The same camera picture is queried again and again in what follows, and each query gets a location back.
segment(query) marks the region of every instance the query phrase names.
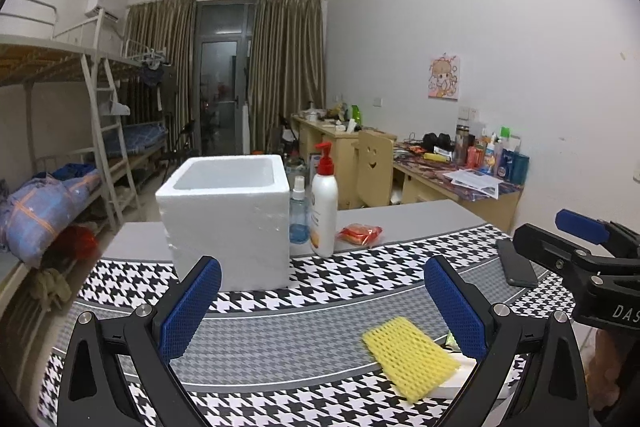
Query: air conditioner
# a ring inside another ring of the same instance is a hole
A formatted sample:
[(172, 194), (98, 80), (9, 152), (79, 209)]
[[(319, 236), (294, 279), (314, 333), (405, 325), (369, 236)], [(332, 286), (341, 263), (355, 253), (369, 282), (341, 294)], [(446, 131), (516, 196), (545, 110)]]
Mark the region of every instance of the air conditioner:
[[(104, 8), (104, 0), (88, 0), (84, 14), (87, 17), (94, 17), (100, 13), (100, 8)], [(118, 18), (107, 9), (104, 10), (104, 16), (113, 23), (118, 23)]]

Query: yellow foam mesh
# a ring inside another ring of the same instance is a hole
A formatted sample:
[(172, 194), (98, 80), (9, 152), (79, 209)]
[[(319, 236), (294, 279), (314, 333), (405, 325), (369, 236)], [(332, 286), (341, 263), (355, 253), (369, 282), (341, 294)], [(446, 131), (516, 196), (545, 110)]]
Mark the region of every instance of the yellow foam mesh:
[(415, 403), (446, 382), (460, 364), (404, 317), (367, 331), (362, 340), (406, 399)]

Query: blue gripper pad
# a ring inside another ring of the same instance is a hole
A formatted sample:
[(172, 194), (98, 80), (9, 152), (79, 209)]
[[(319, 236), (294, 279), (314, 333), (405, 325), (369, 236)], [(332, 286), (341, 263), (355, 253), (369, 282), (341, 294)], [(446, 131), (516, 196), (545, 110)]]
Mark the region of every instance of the blue gripper pad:
[(593, 245), (602, 245), (609, 240), (609, 232), (601, 222), (566, 209), (556, 214), (556, 227)]
[(424, 265), (424, 286), (453, 333), (462, 354), (470, 359), (484, 359), (487, 352), (484, 324), (433, 257)]
[(183, 356), (209, 305), (220, 290), (222, 269), (211, 259), (162, 323), (158, 351), (164, 363)]

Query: silver screw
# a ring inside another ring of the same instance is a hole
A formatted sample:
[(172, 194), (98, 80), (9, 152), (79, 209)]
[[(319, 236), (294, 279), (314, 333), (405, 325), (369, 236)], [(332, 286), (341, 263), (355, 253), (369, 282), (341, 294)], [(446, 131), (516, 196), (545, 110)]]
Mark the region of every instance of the silver screw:
[(91, 320), (91, 312), (82, 312), (78, 315), (78, 322), (80, 324), (87, 324)]
[(511, 313), (511, 309), (506, 304), (498, 303), (494, 305), (494, 312), (498, 317), (506, 317)]
[(136, 308), (136, 315), (138, 317), (146, 317), (149, 313), (151, 313), (152, 309), (153, 308), (151, 307), (151, 304), (140, 304), (140, 306)]
[(562, 322), (562, 323), (567, 322), (567, 320), (569, 320), (569, 317), (567, 316), (567, 314), (561, 311), (554, 312), (554, 318), (556, 321)]

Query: styrofoam box opening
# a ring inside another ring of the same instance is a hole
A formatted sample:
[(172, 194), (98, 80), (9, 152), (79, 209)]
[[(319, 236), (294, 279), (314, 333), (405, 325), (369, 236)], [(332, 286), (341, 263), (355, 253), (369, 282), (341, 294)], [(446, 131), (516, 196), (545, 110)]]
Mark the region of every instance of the styrofoam box opening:
[(268, 187), (273, 185), (273, 163), (269, 158), (248, 160), (243, 156), (199, 161), (175, 183), (176, 190), (194, 188)]

